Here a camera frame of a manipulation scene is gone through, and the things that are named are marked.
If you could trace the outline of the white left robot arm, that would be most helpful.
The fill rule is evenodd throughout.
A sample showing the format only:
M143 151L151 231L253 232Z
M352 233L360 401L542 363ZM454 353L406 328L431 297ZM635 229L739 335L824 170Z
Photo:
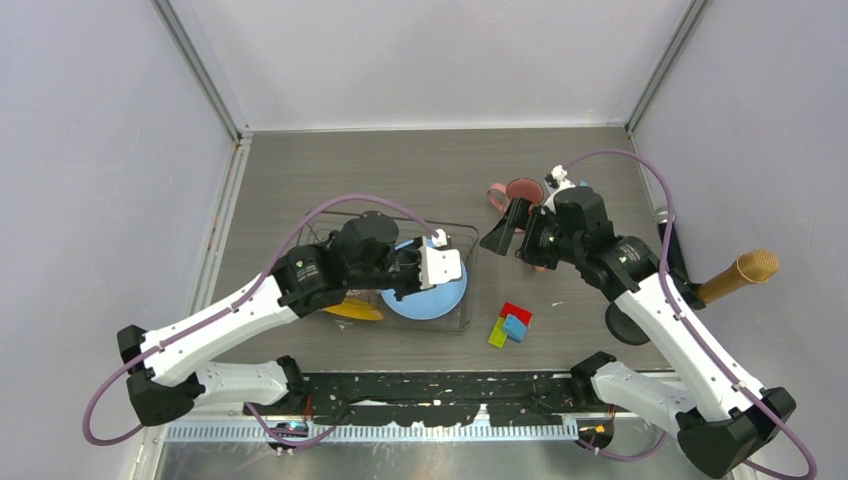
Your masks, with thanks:
M130 361L130 403L140 423L169 423L201 406L247 403L298 412L307 386L290 356L261 364L227 364L215 357L272 328L339 305L351 290L417 294L423 279L426 237L397 244L395 220L369 211L348 220L322 242L297 245L275 259L269 272L190 317L158 330L128 326L117 334L121 357Z

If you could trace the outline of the black microphone stand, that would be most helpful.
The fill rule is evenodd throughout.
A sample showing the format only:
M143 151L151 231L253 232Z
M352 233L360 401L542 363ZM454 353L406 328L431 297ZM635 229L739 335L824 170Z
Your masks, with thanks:
M695 310L705 306L696 294L702 283L691 281L685 269L671 269L669 275L688 305L693 306ZM605 311L605 324L617 340L627 345L641 346L650 342L648 335L615 303L610 303Z

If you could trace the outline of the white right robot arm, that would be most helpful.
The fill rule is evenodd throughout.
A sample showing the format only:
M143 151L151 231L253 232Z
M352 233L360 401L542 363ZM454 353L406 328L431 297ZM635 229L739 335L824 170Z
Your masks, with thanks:
M615 234L591 188L562 189L544 205L512 199L481 245L505 255L518 230L517 258L547 270L573 265L647 335L684 385L673 388L597 352L571 369L580 408L606 403L639 415L674 436L690 463L715 479L767 445L796 410L785 388L765 387L718 344L643 240Z

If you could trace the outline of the red toy block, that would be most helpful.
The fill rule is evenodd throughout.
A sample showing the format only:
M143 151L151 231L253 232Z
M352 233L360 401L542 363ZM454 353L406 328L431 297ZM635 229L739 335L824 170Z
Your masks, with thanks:
M518 319L522 324L529 327L532 322L533 313L518 305L510 302L505 302L500 311L500 318L506 320L510 315Z

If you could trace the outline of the yellow patterned plate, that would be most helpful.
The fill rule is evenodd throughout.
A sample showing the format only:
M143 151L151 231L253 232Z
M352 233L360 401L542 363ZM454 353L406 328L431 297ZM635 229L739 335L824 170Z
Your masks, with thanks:
M354 298L345 298L340 304L325 307L323 311L354 320L370 322L384 320L384 315L374 305Z

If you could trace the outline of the yellow-green toy block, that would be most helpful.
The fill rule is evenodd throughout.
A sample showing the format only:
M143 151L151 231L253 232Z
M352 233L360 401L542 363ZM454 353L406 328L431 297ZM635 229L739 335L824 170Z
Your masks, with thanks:
M488 344L498 349L502 349L507 341L508 335L504 332L503 327L505 318L500 316L489 335Z

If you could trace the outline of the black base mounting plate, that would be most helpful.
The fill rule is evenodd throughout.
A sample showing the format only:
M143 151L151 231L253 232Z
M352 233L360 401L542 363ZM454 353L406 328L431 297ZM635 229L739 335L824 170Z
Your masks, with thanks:
M548 426L566 415L622 412L566 372L314 372L293 399L260 406L263 416L295 416L322 426Z

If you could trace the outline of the gold microphone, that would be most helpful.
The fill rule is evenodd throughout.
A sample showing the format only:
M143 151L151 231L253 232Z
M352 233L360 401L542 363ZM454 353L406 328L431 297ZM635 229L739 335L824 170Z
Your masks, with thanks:
M752 250L738 256L730 267L701 284L695 293L704 304L710 304L743 287L768 282L779 268L780 261L774 252Z

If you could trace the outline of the black silver microphone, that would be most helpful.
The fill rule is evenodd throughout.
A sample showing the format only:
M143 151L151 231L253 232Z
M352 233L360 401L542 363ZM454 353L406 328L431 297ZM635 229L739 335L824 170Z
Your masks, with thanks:
M678 281L688 283L689 275L672 217L665 207L660 207L654 212L654 219L658 235L667 246L666 258L669 271Z

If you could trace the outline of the patterned pink mug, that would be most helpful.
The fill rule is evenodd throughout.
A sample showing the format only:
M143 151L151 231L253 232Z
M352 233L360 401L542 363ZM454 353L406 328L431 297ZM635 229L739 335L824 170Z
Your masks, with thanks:
M498 218L502 218L510 205L519 199L526 200L527 212L545 199L543 186L531 178L516 178L508 184L493 183L486 192L490 204L496 209Z

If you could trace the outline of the blue toy block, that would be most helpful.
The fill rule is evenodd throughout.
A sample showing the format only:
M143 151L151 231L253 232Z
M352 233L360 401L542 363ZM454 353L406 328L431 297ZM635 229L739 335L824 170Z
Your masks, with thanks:
M528 326L515 315L509 314L504 319L501 331L509 340L521 343L526 337Z

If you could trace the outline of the light blue plate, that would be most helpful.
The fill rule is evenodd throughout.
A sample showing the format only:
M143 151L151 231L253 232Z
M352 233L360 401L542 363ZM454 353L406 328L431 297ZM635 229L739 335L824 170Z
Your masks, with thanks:
M463 260L460 260L461 277L458 280L405 296L398 301L393 289L381 290L383 302L398 315L415 320L429 321L442 317L454 310L463 300L469 283Z

